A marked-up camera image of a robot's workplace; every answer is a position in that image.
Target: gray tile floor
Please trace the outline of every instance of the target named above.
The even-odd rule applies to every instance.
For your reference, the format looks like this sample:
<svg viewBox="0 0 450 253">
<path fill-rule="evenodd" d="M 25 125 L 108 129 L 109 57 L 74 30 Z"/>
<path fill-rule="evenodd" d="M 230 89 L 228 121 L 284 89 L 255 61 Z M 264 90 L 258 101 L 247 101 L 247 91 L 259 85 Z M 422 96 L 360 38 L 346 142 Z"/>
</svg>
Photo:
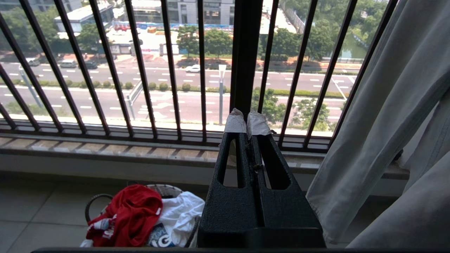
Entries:
<svg viewBox="0 0 450 253">
<path fill-rule="evenodd" d="M 56 181 L 1 182 L 0 253 L 29 253 L 42 247 L 78 247 L 86 235 L 86 203 L 96 194 L 115 194 L 121 188 Z M 205 197 L 204 191 L 191 191 Z M 107 202 L 94 202 L 91 217 L 97 216 Z M 386 203 L 364 204 L 342 242 L 328 246 L 345 247 L 387 206 Z"/>
</svg>

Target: street light pole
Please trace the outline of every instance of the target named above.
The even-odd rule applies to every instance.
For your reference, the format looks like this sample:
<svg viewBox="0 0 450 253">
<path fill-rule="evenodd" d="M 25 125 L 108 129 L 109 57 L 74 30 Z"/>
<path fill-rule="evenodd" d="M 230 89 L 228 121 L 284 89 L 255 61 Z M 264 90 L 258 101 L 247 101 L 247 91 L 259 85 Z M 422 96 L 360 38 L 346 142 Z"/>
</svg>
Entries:
<svg viewBox="0 0 450 253">
<path fill-rule="evenodd" d="M 225 76 L 225 64 L 219 64 L 219 126 L 222 126 L 222 113 L 223 113 L 223 94 L 224 94 L 224 76 Z"/>
<path fill-rule="evenodd" d="M 39 108 L 42 108 L 42 103 L 41 101 L 37 98 L 36 93 L 34 92 L 33 87 L 31 86 L 30 82 L 28 81 L 27 76 L 25 76 L 25 73 L 23 72 L 23 70 L 21 69 L 21 65 L 19 65 L 19 73 L 20 76 L 22 77 L 23 81 L 25 82 L 25 84 L 28 86 L 28 89 L 31 92 L 31 95 L 33 96 L 34 100 L 36 101 L 36 104 L 39 106 Z"/>
</svg>

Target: white car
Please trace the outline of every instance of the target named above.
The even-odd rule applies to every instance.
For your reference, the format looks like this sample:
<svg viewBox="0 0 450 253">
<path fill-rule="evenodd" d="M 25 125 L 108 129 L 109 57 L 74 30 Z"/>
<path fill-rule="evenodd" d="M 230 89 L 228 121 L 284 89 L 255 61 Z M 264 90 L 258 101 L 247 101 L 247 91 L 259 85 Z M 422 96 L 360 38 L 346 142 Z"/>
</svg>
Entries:
<svg viewBox="0 0 450 253">
<path fill-rule="evenodd" d="M 188 73 L 200 73 L 200 65 L 192 65 L 192 66 L 188 66 L 186 67 L 186 72 Z"/>
</svg>

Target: car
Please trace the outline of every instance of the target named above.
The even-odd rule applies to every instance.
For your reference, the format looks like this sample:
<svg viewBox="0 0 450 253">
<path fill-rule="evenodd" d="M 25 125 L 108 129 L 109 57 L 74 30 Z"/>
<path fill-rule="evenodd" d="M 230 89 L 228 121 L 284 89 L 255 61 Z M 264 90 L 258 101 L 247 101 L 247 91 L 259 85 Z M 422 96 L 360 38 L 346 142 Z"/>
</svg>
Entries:
<svg viewBox="0 0 450 253">
<path fill-rule="evenodd" d="M 26 58 L 28 64 L 32 67 L 39 66 L 40 62 L 36 58 Z"/>
<path fill-rule="evenodd" d="M 76 60 L 72 60 L 72 59 L 66 59 L 63 60 L 59 67 L 60 68 L 76 68 L 77 67 L 77 61 Z"/>
<path fill-rule="evenodd" d="M 87 62 L 85 62 L 85 64 L 86 64 L 86 68 L 87 69 L 96 69 L 96 68 L 98 68 L 96 62 L 87 61 Z"/>
<path fill-rule="evenodd" d="M 188 72 L 188 73 L 191 73 L 191 72 L 199 73 L 200 72 L 200 65 L 196 64 L 196 65 L 188 66 L 188 67 L 186 67 L 185 71 Z"/>
</svg>

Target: road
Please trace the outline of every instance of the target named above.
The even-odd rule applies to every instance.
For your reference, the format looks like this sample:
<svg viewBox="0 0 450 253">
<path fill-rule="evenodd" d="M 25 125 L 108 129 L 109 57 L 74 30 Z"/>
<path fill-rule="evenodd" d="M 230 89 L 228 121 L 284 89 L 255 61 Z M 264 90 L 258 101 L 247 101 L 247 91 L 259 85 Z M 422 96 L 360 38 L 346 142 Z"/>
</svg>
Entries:
<svg viewBox="0 0 450 253">
<path fill-rule="evenodd" d="M 30 91 L 26 86 L 16 86 L 20 95 L 23 97 L 27 104 L 36 104 Z M 67 104 L 60 88 L 57 87 L 43 87 L 46 96 L 49 99 L 52 107 L 55 109 L 56 114 L 66 117 L 72 117 L 71 110 Z M 87 89 L 81 88 L 70 88 L 69 89 L 74 100 L 76 107 L 78 108 L 82 117 L 97 117 L 97 112 L 95 110 L 92 98 Z M 123 93 L 126 95 L 130 91 L 124 90 Z M 117 94 L 115 90 L 98 89 L 96 91 L 99 97 L 100 105 L 105 114 L 106 118 L 123 118 L 123 114 L 118 102 Z M 154 110 L 155 120 L 157 122 L 173 122 L 175 119 L 172 93 L 169 91 L 151 91 L 150 92 L 152 106 Z M 278 103 L 286 104 L 287 96 L 278 96 Z M 304 99 L 295 97 L 295 101 Z M 6 106 L 10 102 L 14 102 L 14 97 L 10 93 L 9 89 L 5 85 L 0 86 L 0 101 Z M 230 95 L 224 94 L 224 113 L 223 120 L 226 120 L 226 115 L 228 114 L 230 107 Z M 325 99 L 324 103 L 327 104 L 330 110 L 329 120 L 331 122 L 336 121 L 341 115 L 340 108 L 343 104 L 343 99 Z M 201 102 L 199 92 L 178 92 L 178 103 L 180 105 L 180 117 L 181 121 L 185 123 L 200 123 L 201 122 Z M 144 95 L 141 93 L 138 99 L 133 104 L 133 111 L 135 113 L 136 119 L 144 120 L 148 118 L 147 106 L 145 103 Z M 207 93 L 206 94 L 206 113 L 208 124 L 217 124 L 219 121 L 219 94 L 218 93 Z"/>
<path fill-rule="evenodd" d="M 20 79 L 18 72 L 18 63 L 3 63 L 5 71 L 12 79 Z M 48 64 L 41 64 L 31 68 L 35 75 L 40 80 L 55 80 L 55 76 Z M 122 83 L 132 82 L 136 84 L 140 80 L 140 73 L 137 65 L 133 64 L 120 64 L 116 63 L 116 69 L 119 76 L 119 80 Z M 145 68 L 146 76 L 149 82 L 155 82 L 159 85 L 162 82 L 166 82 L 170 85 L 170 75 L 168 68 Z M 61 73 L 63 77 L 72 81 L 82 81 L 83 75 L 78 68 L 62 68 Z M 99 66 L 98 69 L 89 70 L 90 77 L 93 81 L 111 81 L 111 73 L 109 67 Z M 206 70 L 206 87 L 218 87 L 219 86 L 219 71 L 218 70 Z M 183 69 L 175 70 L 176 84 L 178 86 L 183 83 L 189 83 L 191 86 L 200 87 L 200 74 L 199 73 L 186 73 Z M 297 90 L 315 90 L 319 91 L 323 81 L 324 74 L 300 74 L 299 82 L 297 83 Z M 289 90 L 292 84 L 293 73 L 292 72 L 269 72 L 267 77 L 267 88 L 276 90 Z M 224 76 L 224 85 L 229 88 L 231 79 L 231 71 L 226 71 Z M 255 79 L 253 87 L 261 86 L 262 72 L 255 72 Z M 333 75 L 328 91 L 340 92 L 342 94 L 349 93 L 356 76 L 342 76 Z"/>
</svg>

